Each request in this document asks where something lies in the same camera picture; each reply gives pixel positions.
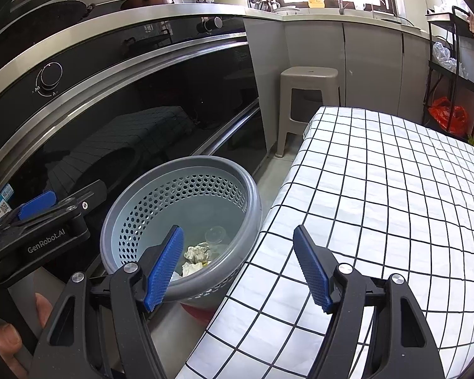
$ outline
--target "fingernail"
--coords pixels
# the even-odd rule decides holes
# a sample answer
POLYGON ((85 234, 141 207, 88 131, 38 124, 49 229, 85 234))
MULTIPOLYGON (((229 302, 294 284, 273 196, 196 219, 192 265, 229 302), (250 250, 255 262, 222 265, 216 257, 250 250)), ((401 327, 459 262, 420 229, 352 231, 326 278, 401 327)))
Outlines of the fingernail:
POLYGON ((3 336, 9 345, 17 345, 21 341, 18 331, 10 323, 3 326, 3 336))

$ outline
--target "blue gripper pad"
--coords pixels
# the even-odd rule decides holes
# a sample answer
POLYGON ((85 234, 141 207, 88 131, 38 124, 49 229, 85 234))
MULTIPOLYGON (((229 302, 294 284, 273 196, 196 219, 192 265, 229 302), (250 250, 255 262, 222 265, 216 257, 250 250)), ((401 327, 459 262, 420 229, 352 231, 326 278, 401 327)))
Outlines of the blue gripper pad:
POLYGON ((47 191, 33 198, 33 200, 24 204, 18 213, 18 219, 23 221, 37 213, 51 208, 56 204, 56 194, 53 191, 47 191))
POLYGON ((330 297, 330 281, 311 246, 314 244, 312 239, 302 228, 298 226, 293 232, 293 249, 314 303, 321 306, 325 313, 329 313, 334 305, 330 297))
POLYGON ((163 301, 170 278, 179 260, 185 242, 185 233, 177 227, 163 248, 160 257, 148 277, 148 288, 144 299, 144 306, 152 312, 156 305, 163 301))

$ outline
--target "red plastic bag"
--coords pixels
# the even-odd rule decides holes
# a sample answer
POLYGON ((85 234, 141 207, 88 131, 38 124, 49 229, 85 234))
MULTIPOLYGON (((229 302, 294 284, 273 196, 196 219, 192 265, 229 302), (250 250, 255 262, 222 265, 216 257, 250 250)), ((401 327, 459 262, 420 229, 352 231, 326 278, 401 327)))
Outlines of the red plastic bag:
MULTIPOLYGON (((447 97, 441 97, 432 103, 432 106, 428 109, 428 112, 439 125, 447 130, 449 113, 451 111, 451 101, 447 97)), ((449 126, 449 132, 459 137, 465 137, 467 134, 467 125, 469 123, 469 115, 465 108, 459 105, 454 106, 453 116, 451 117, 451 124, 449 126)))

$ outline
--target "gray plastic basket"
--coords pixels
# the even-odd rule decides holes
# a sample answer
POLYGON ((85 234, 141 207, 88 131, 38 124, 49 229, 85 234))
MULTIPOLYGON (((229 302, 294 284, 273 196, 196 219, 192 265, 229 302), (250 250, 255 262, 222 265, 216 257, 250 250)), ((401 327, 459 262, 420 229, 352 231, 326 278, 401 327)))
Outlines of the gray plastic basket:
POLYGON ((183 228, 185 248, 222 226, 231 239, 228 249, 202 270, 170 282, 164 299, 211 308, 253 248, 261 211, 256 183, 240 165, 219 157, 176 159, 138 178, 114 202, 100 235, 102 261, 108 273, 137 261, 172 225, 183 228))

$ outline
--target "yellow bottle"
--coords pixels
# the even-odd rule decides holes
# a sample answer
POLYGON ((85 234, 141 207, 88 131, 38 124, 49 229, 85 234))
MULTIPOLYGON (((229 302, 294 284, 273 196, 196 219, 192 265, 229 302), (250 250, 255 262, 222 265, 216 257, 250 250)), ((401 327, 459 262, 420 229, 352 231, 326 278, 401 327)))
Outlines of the yellow bottle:
POLYGON ((325 8, 324 0, 309 0, 309 8, 325 8))

